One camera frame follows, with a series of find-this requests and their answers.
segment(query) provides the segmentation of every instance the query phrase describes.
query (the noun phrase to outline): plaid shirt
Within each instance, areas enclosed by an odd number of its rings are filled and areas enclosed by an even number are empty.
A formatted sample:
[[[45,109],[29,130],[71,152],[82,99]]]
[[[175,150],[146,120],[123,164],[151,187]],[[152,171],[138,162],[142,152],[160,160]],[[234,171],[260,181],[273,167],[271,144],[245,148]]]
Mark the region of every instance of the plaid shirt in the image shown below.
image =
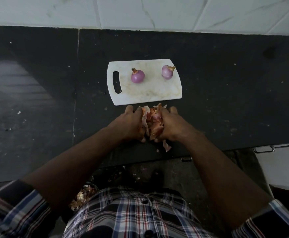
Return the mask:
[[[13,181],[0,189],[0,237],[46,237],[57,216],[31,186]],[[273,200],[232,232],[233,237],[289,237],[289,212]],[[107,188],[68,222],[63,237],[214,237],[182,197]]]

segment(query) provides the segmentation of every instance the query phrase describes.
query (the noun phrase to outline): cutting board handle hole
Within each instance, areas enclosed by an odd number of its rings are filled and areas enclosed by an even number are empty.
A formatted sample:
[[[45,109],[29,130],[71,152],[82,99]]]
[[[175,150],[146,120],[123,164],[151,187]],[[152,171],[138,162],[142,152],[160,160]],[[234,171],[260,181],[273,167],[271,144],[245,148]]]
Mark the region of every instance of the cutting board handle hole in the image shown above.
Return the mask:
[[[119,72],[114,71],[112,73],[112,82],[114,84],[114,89],[117,94],[121,93],[121,86],[119,81]]]

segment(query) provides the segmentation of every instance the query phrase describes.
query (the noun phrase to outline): shirt sleeve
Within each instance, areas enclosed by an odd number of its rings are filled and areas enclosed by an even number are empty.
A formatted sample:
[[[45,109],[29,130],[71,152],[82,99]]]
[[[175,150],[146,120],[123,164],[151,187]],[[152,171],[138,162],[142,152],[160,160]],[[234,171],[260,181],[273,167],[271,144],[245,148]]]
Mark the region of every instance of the shirt sleeve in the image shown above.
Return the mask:
[[[16,180],[0,188],[0,237],[47,237],[56,219],[30,185]]]
[[[249,218],[232,236],[240,237],[289,237],[289,211],[278,200],[271,201],[266,208]]]

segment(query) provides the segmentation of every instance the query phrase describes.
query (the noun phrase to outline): onion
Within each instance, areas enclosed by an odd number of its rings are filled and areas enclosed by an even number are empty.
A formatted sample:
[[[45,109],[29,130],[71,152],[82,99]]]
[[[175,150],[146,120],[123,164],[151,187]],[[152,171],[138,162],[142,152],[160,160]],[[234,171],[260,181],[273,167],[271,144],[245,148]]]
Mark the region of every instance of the onion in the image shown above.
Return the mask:
[[[175,67],[171,67],[169,65],[164,65],[162,67],[162,76],[165,79],[171,79],[173,77],[173,71]]]
[[[131,81],[134,83],[141,83],[144,80],[144,72],[132,68]]]

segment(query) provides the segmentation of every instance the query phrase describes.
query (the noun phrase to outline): person's right hand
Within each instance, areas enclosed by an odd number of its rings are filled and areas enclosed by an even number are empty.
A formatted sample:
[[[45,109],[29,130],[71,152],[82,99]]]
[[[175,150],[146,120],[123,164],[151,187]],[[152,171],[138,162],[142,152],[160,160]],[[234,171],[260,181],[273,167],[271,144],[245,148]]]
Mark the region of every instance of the person's right hand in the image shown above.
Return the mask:
[[[165,108],[161,108],[161,113],[164,129],[162,134],[155,139],[155,142],[165,139],[183,142],[185,138],[199,133],[192,125],[178,115],[176,107],[171,107],[170,112]]]

